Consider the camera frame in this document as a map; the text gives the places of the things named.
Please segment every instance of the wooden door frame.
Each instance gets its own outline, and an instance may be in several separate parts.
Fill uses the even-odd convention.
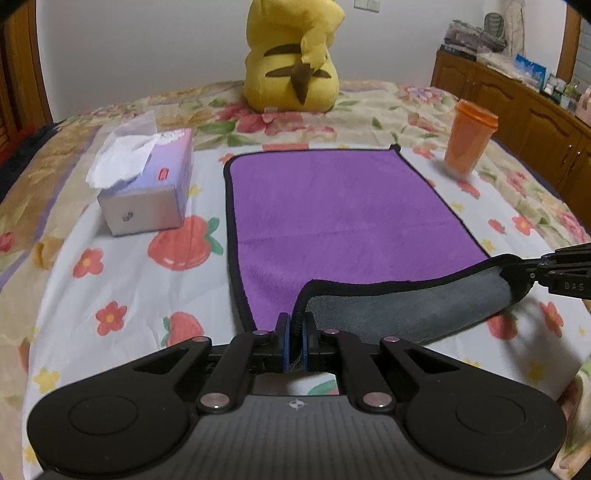
[[[3,26],[2,38],[6,46],[7,70],[12,94],[15,98],[18,123],[21,127],[39,128],[51,123],[53,118],[39,58],[37,40],[37,4],[28,0],[13,13]]]
[[[560,62],[556,76],[570,83],[573,78],[574,64],[577,62],[579,37],[581,35],[581,15],[570,5],[566,8],[566,22],[564,24],[564,38]]]

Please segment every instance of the light switch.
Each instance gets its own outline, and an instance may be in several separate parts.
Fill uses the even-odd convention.
[[[379,12],[379,0],[368,0],[367,10],[370,12]]]
[[[359,8],[361,10],[367,10],[368,7],[368,0],[355,0],[353,4],[354,8]]]

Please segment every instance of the orange lid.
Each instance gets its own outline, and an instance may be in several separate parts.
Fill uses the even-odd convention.
[[[468,102],[467,100],[460,100],[456,104],[456,110],[487,127],[494,128],[495,130],[499,129],[499,117],[475,103]]]

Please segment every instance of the yellow flower print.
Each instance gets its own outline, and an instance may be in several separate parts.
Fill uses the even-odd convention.
[[[537,385],[545,378],[544,365],[536,362],[530,362],[530,371],[527,378],[531,380],[534,385]]]
[[[449,204],[450,207],[452,207],[455,211],[462,213],[466,208],[461,204],[461,203],[457,203],[457,202],[453,202]]]
[[[469,358],[465,358],[464,360],[462,360],[462,362],[464,362],[465,364],[471,365],[473,367],[480,368],[480,362],[473,362]]]
[[[55,370],[49,371],[42,367],[39,373],[33,377],[33,381],[39,385],[39,393],[45,394],[56,389],[56,383],[60,379],[60,374]]]
[[[482,248],[484,248],[484,250],[486,250],[490,254],[496,250],[496,247],[492,244],[490,240],[483,240],[482,242],[480,242],[480,244],[482,245]]]
[[[190,197],[194,197],[195,195],[199,195],[203,190],[200,189],[199,187],[197,187],[197,185],[193,184],[191,185],[191,188],[189,189],[189,196]]]
[[[31,445],[27,445],[25,448],[23,448],[22,454],[24,455],[25,461],[27,463],[30,463],[32,465],[35,465],[37,463],[37,457]]]

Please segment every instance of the white wall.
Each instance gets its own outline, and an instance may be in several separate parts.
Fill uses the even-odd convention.
[[[564,0],[525,0],[525,56],[556,73],[566,22]]]
[[[449,22],[481,25],[491,0],[382,0],[378,14],[338,1],[347,18],[332,55],[342,78],[428,85]],[[243,78],[248,8],[249,0],[37,0],[54,119]]]

